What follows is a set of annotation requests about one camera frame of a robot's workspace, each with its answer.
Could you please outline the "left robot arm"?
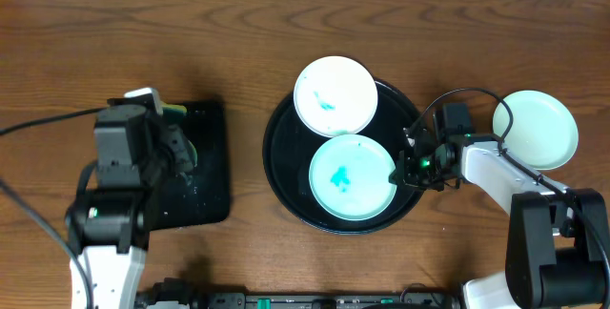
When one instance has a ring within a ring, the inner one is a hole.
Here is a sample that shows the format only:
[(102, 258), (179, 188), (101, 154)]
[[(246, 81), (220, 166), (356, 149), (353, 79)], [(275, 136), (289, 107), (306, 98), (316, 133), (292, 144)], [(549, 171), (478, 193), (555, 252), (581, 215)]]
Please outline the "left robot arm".
[(163, 188), (194, 168), (196, 154), (151, 93), (110, 99), (93, 133), (97, 158), (66, 213), (71, 305), (132, 308)]

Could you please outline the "mint plate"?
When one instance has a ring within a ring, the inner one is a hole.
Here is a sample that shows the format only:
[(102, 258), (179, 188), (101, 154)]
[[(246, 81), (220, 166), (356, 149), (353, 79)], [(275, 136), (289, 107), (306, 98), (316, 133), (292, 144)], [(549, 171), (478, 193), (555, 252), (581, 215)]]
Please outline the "mint plate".
[(508, 150), (531, 167), (549, 171), (566, 164), (576, 153), (579, 130), (574, 116), (550, 94), (526, 90), (503, 101), (513, 115), (505, 137)]
[(316, 202), (348, 221), (379, 216), (397, 193), (396, 169), (387, 150), (372, 138), (345, 134), (323, 143), (312, 157), (308, 178)]

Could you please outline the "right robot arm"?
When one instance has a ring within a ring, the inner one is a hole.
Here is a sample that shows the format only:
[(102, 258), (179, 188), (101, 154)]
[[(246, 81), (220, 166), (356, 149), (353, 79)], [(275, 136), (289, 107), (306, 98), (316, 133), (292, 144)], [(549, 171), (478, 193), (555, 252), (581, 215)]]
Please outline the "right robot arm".
[(609, 224), (599, 192), (550, 179), (493, 134), (454, 134), (437, 148), (411, 139), (389, 180), (421, 191), (474, 184), (508, 214), (504, 269), (464, 283), (463, 307), (608, 307)]

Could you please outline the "mint plate front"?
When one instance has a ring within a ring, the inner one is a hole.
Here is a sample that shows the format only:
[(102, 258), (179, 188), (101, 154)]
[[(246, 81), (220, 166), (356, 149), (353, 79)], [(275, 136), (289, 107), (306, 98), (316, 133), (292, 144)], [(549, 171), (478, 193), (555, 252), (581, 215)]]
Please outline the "mint plate front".
[(531, 167), (549, 171), (566, 164), (576, 153), (579, 130), (574, 116), (550, 94), (526, 90), (503, 101), (513, 115), (505, 137), (508, 150)]

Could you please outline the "green yellow sponge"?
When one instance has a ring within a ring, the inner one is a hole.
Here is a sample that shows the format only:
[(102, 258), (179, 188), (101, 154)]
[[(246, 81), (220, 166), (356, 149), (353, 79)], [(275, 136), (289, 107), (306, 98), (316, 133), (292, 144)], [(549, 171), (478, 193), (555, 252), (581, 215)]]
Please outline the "green yellow sponge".
[(177, 136), (176, 145), (178, 150), (176, 162), (181, 172), (191, 171), (198, 161), (196, 148), (184, 130), (187, 118), (188, 109), (185, 106), (163, 102), (162, 119), (171, 128), (172, 134)]

